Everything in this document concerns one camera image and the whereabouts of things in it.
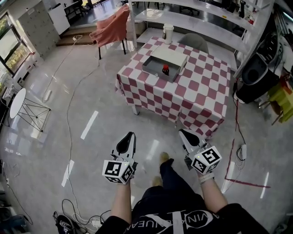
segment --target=marker cube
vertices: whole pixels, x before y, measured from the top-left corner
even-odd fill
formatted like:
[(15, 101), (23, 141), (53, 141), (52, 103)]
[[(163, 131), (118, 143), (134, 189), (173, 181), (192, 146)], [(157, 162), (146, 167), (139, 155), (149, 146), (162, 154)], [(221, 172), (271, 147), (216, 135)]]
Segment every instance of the marker cube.
[(215, 146), (196, 154), (192, 160), (191, 166), (201, 174), (205, 175), (214, 170), (222, 157)]
[(112, 183), (126, 184), (133, 172), (129, 162), (105, 160), (102, 175)]

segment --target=yellow chair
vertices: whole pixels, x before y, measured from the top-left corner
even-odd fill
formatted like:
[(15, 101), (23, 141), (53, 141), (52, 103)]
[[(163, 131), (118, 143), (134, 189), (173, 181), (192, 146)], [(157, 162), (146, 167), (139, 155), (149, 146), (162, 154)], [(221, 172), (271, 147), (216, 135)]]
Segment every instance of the yellow chair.
[(274, 112), (278, 115), (272, 125), (277, 120), (281, 123), (287, 121), (293, 115), (293, 92), (291, 91), (291, 94), (289, 94), (279, 82), (268, 91), (268, 95), (269, 100), (262, 103), (260, 107), (269, 102), (265, 108), (271, 105)]

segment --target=window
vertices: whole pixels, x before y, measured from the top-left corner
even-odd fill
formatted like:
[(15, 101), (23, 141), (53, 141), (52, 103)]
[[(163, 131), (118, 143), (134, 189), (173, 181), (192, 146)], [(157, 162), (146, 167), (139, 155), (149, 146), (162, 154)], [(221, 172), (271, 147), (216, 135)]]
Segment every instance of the window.
[(0, 62), (14, 76), (29, 53), (8, 15), (5, 14), (0, 19)]

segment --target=white round table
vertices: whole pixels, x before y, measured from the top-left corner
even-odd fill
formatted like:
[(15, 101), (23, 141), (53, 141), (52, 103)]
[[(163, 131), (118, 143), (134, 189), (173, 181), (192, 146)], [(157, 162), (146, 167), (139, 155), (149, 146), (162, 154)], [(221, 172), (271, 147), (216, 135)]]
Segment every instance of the white round table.
[[(27, 90), (21, 89), (17, 93), (17, 95), (14, 97), (12, 101), (12, 105), (10, 107), (10, 118), (13, 119), (18, 115), (20, 118), (26, 121), (33, 128), (37, 129), (40, 132), (43, 132), (46, 119), (51, 109), (46, 106), (42, 106), (32, 100), (27, 99), (26, 94), (27, 94)], [(26, 120), (20, 114), (26, 117), (29, 117), (30, 119)]]
[(18, 94), (14, 97), (12, 105), (10, 107), (10, 118), (14, 119), (19, 113), (22, 105), (24, 103), (24, 99), (26, 98), (27, 90), (21, 89)]

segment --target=black shirt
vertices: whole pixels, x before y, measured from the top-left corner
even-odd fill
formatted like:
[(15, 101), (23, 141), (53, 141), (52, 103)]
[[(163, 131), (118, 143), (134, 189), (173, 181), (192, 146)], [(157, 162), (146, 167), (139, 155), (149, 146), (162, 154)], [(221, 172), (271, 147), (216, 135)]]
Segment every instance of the black shirt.
[(161, 195), (138, 202), (132, 223), (110, 216), (97, 234), (210, 234), (268, 232), (239, 204), (229, 204), (217, 213), (208, 211), (200, 195)]

